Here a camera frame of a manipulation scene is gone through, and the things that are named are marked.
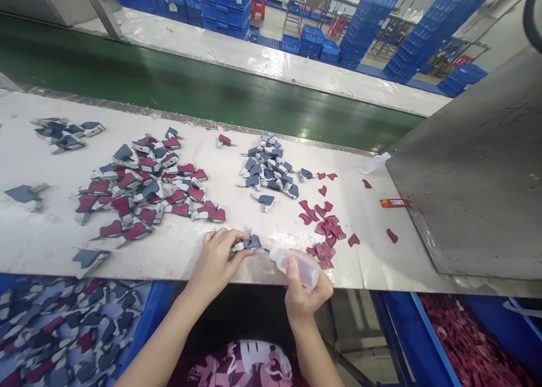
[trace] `left hand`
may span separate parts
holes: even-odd
[[[196,294],[210,304],[231,281],[243,259],[254,254],[254,250],[243,249],[228,261],[232,246],[249,238],[250,236],[237,229],[221,228],[218,232],[207,232],[203,240],[202,254],[185,291]]]

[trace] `red fabric piece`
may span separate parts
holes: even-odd
[[[63,316],[57,316],[51,322],[44,325],[44,327],[41,328],[41,331],[44,332],[44,333],[51,333],[52,331],[57,329],[63,322],[64,322],[64,317]]]
[[[136,177],[132,173],[128,173],[121,181],[117,182],[117,187],[127,188],[130,184],[133,184],[136,181]]]
[[[335,243],[337,243],[337,237],[335,235],[330,236],[329,238],[326,239],[326,242],[329,245],[329,247],[333,247],[335,246]]]
[[[300,213],[300,214],[299,214],[299,217],[303,220],[303,222],[305,222],[305,225],[310,225],[311,222],[312,222],[312,219],[311,219],[310,216],[307,215],[307,214]]]
[[[172,211],[175,215],[180,215],[180,216],[189,216],[188,215],[188,211],[189,211],[189,205],[188,204],[182,204],[182,205],[174,205],[172,206]]]
[[[81,195],[79,197],[79,207],[75,210],[76,213],[90,212],[92,206],[98,201],[98,195]]]
[[[113,221],[112,224],[100,228],[100,236],[103,238],[120,235],[122,232],[123,224],[119,220]]]
[[[192,163],[185,164],[184,166],[177,166],[179,173],[190,173],[193,174],[196,172],[196,167]]]
[[[327,211],[324,208],[320,207],[319,205],[316,205],[314,209],[316,210],[316,212],[318,212],[318,215],[320,215],[322,218],[326,216]]]
[[[16,369],[12,374],[0,382],[0,387],[21,387],[22,385],[20,369]]]
[[[339,226],[334,226],[331,228],[331,232],[337,237],[339,240],[346,239],[346,233],[343,232],[343,229]]]
[[[178,204],[183,199],[186,198],[186,195],[181,190],[175,190],[172,196],[168,196],[165,200],[170,204]]]
[[[122,196],[120,198],[114,199],[111,201],[111,206],[119,211],[119,217],[128,215],[132,211],[132,206],[130,204],[130,198],[127,196]]]
[[[135,240],[144,233],[147,232],[147,228],[141,222],[137,222],[132,229],[124,233],[126,240]]]
[[[188,187],[188,195],[190,195],[196,201],[201,201],[203,199],[203,196],[205,195],[205,191],[197,190],[195,187],[190,186]]]
[[[211,201],[205,201],[205,204],[197,209],[198,212],[211,212],[216,206]]]
[[[52,368],[53,362],[51,360],[43,362],[38,367],[36,367],[36,369],[27,374],[27,382],[37,383],[41,379],[41,377]]]
[[[316,216],[316,211],[315,211],[314,209],[309,209],[309,210],[307,211],[307,215],[309,215],[309,217],[310,217],[313,221],[315,221],[315,222],[318,222],[318,221],[319,221],[318,217]]]
[[[298,203],[299,203],[299,205],[301,205],[301,207],[302,207],[305,211],[310,211],[310,210],[311,210],[311,209],[309,208],[309,204],[308,204],[307,200],[299,201]]]
[[[218,141],[221,143],[231,144],[231,139],[229,137],[224,136],[223,134],[218,136]]]
[[[356,236],[356,234],[353,234],[348,238],[348,245],[350,247],[353,247],[355,244],[360,244],[360,239]]]
[[[156,211],[156,209],[143,208],[141,212],[139,213],[139,218],[142,221],[148,223],[149,225],[152,225],[154,223],[154,218],[156,218],[157,214],[158,214],[158,211]]]
[[[81,348],[81,353],[86,352],[94,346],[96,339],[98,338],[98,329],[92,328],[86,334],[77,339],[77,346]]]
[[[205,174],[205,171],[199,169],[194,174],[190,174],[190,178],[197,178],[198,180],[202,180],[207,178],[207,175]]]
[[[109,180],[104,181],[92,181],[89,185],[89,190],[92,192],[107,192],[109,189]]]
[[[319,235],[326,235],[326,230],[323,228],[324,226],[324,222],[320,222],[318,224],[318,226],[316,227],[316,233],[318,233]]]
[[[178,149],[181,148],[181,142],[179,142],[179,139],[176,137],[171,137],[168,140],[162,140],[162,144],[164,147],[170,148],[170,149]]]
[[[394,234],[394,233],[391,231],[391,229],[386,230],[386,233],[388,233],[388,236],[390,237],[390,239],[391,239],[391,241],[392,241],[393,243],[397,243],[397,241],[399,240],[399,238],[397,237],[396,234]]]
[[[209,212],[209,219],[212,221],[225,221],[226,220],[226,211],[223,208],[220,208],[216,211]]]

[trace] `green conveyor belt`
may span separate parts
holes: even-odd
[[[6,15],[0,15],[0,71],[18,83],[368,151],[384,149],[424,120]]]

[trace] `right hand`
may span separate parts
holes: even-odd
[[[290,249],[299,253],[303,258],[311,258],[311,255],[299,250]],[[285,304],[288,320],[292,328],[303,326],[308,320],[314,318],[314,313],[333,295],[333,286],[330,279],[320,270],[320,276],[314,289],[309,289],[301,284],[298,264],[293,257],[286,262],[286,278],[288,291],[286,292]]]

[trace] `plastic squeeze bottle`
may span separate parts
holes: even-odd
[[[376,169],[384,167],[386,160],[390,159],[391,155],[389,153],[383,153],[378,156],[371,157],[369,160],[364,161],[358,167],[358,170],[361,174],[370,174]]]
[[[318,262],[288,249],[272,249],[269,252],[271,260],[277,264],[278,269],[284,274],[286,274],[286,264],[289,256],[292,256],[298,263],[302,285],[310,289],[316,287],[321,271]]]

